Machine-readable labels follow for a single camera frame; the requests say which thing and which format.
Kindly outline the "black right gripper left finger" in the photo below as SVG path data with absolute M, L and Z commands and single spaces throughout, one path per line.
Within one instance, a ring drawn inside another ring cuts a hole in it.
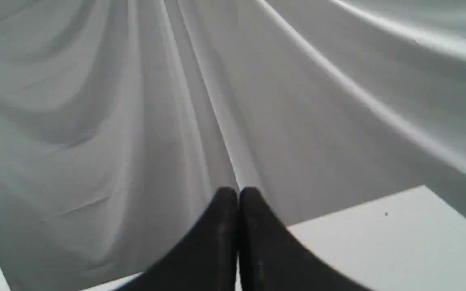
M 120 291 L 233 291 L 237 272 L 238 194 L 216 190 L 189 232 Z

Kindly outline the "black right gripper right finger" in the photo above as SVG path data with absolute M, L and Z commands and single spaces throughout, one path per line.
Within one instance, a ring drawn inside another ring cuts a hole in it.
M 239 272 L 244 291 L 366 291 L 301 244 L 261 191 L 239 194 Z

